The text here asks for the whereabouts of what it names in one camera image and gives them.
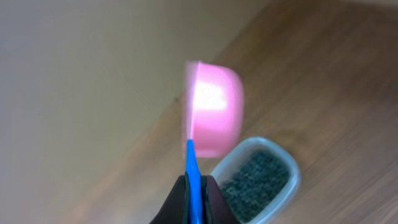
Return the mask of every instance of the white container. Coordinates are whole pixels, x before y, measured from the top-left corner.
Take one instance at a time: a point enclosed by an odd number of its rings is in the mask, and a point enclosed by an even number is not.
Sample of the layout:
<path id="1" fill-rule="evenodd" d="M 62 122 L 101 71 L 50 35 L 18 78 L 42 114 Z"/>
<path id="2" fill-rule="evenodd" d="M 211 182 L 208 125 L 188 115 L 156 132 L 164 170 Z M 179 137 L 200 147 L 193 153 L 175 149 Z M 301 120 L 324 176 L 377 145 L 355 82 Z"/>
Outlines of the white container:
<path id="1" fill-rule="evenodd" d="M 211 175 L 219 186 L 229 180 L 241 166 L 258 150 L 271 152 L 278 157 L 289 169 L 289 179 L 279 194 L 257 216 L 247 224 L 269 223 L 278 215 L 294 197 L 301 183 L 300 169 L 293 157 L 275 142 L 262 138 L 252 137 L 236 146 L 213 170 Z"/>

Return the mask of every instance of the plastic container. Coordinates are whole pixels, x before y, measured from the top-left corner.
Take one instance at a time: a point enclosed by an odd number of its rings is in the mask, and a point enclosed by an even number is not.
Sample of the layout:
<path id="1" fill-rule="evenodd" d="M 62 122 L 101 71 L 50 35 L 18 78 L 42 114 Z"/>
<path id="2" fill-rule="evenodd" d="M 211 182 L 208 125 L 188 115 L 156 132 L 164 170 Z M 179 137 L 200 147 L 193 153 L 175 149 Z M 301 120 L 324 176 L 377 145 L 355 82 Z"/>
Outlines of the plastic container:
<path id="1" fill-rule="evenodd" d="M 243 86 L 231 69 L 202 62 L 187 66 L 183 154 L 188 139 L 197 157 L 223 157 L 235 147 L 243 120 Z"/>
<path id="2" fill-rule="evenodd" d="M 247 224 L 268 223 L 278 215 L 296 194 L 301 183 L 299 167 L 293 157 L 275 142 L 252 137 L 235 147 L 213 170 L 211 175 L 222 186 L 240 167 L 248 161 L 250 155 L 258 150 L 265 150 L 278 157 L 289 170 L 289 179 L 279 194 Z"/>

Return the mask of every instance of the beige wall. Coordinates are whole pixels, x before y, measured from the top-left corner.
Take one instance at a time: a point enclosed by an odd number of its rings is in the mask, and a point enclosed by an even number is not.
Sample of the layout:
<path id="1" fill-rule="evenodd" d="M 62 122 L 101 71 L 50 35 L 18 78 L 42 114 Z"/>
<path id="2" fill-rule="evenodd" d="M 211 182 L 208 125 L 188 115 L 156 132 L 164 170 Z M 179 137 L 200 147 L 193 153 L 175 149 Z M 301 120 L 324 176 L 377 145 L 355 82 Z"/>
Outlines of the beige wall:
<path id="1" fill-rule="evenodd" d="M 0 223 L 56 223 L 266 0 L 0 3 Z"/>

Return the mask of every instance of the floor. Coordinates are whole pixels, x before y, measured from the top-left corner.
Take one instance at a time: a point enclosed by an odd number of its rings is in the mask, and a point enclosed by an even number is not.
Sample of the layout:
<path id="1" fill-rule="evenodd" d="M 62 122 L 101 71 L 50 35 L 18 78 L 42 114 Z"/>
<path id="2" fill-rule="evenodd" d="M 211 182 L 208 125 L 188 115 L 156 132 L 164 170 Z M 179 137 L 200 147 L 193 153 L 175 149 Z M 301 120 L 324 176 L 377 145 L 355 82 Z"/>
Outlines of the floor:
<path id="1" fill-rule="evenodd" d="M 274 223 L 398 220 L 397 12 L 274 1 L 216 60 L 243 79 L 242 139 L 273 139 L 301 168 L 302 187 Z M 176 99 L 74 222 L 148 223 L 184 171 L 180 129 Z M 208 174 L 218 160 L 199 163 Z"/>

